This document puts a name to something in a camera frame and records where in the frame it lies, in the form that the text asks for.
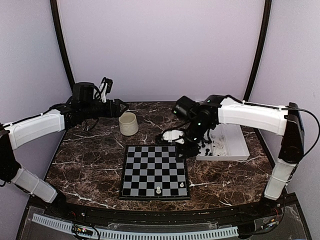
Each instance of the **black vertical frame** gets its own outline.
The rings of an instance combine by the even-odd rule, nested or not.
[[[261,56],[262,56],[262,52],[264,49],[265,40],[267,36],[267,29],[268,29],[270,12],[271,12],[271,3],[272,3],[272,0],[265,0],[264,2],[264,10],[263,10],[263,17],[262,17],[262,24],[260,29],[258,45],[256,47],[256,52],[253,60],[250,77],[249,77],[248,84],[246,86],[246,90],[243,97],[243,100],[245,101],[249,100],[252,89],[255,84],[255,80],[256,80],[256,76],[257,76],[257,72],[260,65],[260,60],[261,60]]]
[[[57,0],[50,0],[50,5],[51,5],[51,12],[52,12],[52,18],[53,18],[56,39],[58,41],[65,73],[68,78],[70,88],[72,90],[74,88],[75,79],[74,79],[74,76],[71,71],[71,66],[70,66],[70,62],[69,62],[69,58],[68,58],[68,54],[67,54],[65,40],[64,40],[63,33],[62,33]]]

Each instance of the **brown marble tabletop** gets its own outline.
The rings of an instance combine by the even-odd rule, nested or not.
[[[130,103],[139,131],[123,136],[117,118],[101,118],[91,131],[70,129],[48,170],[46,180],[73,204],[135,211],[185,211],[259,201],[272,167],[252,128],[242,127],[250,157],[246,162],[187,159],[190,200],[119,200],[126,145],[155,143],[156,135],[181,123],[173,102]]]

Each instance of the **cup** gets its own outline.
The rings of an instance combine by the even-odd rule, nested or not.
[[[120,132],[124,136],[132,136],[139,130],[137,117],[132,112],[125,112],[119,117]]]

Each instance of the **white tray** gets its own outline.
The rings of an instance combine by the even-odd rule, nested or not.
[[[200,153],[196,156],[197,160],[215,161],[246,161],[250,156],[245,137],[239,125],[219,124],[214,130],[210,130],[210,138],[213,143],[199,143]],[[212,156],[206,156],[206,149]]]

